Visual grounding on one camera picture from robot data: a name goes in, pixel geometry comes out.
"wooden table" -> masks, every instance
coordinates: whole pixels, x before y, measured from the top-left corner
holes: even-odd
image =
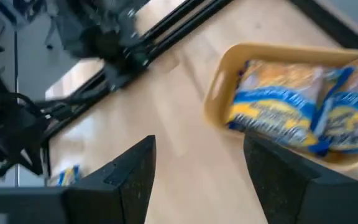
[[[145,32],[182,0],[151,0],[137,13]],[[125,90],[100,101],[50,143],[53,175],[100,168],[148,134],[157,170],[146,223],[266,223],[247,172],[242,140],[203,120],[202,104],[224,51],[245,41],[338,47],[286,0],[235,0]],[[70,94],[103,66],[80,62],[47,98]]]

